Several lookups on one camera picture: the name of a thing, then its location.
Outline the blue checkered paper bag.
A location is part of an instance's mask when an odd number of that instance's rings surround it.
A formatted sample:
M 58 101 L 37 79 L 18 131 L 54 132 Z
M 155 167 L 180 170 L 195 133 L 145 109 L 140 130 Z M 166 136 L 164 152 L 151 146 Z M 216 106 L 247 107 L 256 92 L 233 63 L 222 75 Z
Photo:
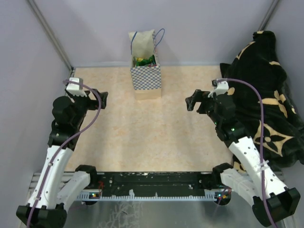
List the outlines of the blue checkered paper bag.
M 131 51 L 130 73 L 136 100 L 158 99 L 162 96 L 161 66 L 157 53 L 157 46 L 161 41 L 156 39 L 160 32 L 165 33 L 165 29 L 158 32 L 152 29 L 128 33 Z M 134 57 L 149 58 L 152 55 L 155 56 L 155 66 L 134 66 Z

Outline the green snack packet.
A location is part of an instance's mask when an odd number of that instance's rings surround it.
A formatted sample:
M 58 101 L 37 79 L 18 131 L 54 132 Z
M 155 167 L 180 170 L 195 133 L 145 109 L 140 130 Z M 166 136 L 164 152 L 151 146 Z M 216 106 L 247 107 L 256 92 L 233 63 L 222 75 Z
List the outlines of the green snack packet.
M 136 67 L 151 67 L 156 65 L 155 56 L 152 55 L 149 58 L 141 58 L 141 57 L 134 57 L 133 58 L 134 66 Z

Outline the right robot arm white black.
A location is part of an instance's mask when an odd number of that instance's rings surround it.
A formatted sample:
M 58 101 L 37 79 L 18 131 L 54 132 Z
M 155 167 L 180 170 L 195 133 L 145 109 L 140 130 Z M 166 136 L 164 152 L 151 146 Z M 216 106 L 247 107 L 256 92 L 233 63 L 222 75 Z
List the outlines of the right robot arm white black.
M 271 170 L 267 161 L 261 160 L 253 139 L 244 125 L 236 118 L 235 104 L 231 96 L 195 90 L 185 99 L 187 110 L 192 111 L 199 102 L 199 114 L 207 114 L 214 122 L 218 138 L 244 165 L 249 179 L 235 169 L 228 168 L 212 176 L 218 188 L 233 189 L 251 207 L 264 227 L 281 221 L 295 213 L 300 200 L 296 188 L 288 188 Z

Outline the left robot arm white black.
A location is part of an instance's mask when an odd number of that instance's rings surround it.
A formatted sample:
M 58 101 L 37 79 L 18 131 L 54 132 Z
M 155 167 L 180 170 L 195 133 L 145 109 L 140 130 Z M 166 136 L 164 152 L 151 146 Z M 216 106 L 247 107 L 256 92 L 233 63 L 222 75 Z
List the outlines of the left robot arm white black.
M 18 206 L 16 215 L 28 228 L 62 228 L 69 208 L 86 187 L 98 185 L 94 166 L 79 165 L 64 187 L 62 177 L 79 136 L 87 111 L 106 108 L 108 92 L 96 89 L 67 91 L 53 102 L 52 131 L 49 135 L 46 160 L 38 182 L 25 206 Z

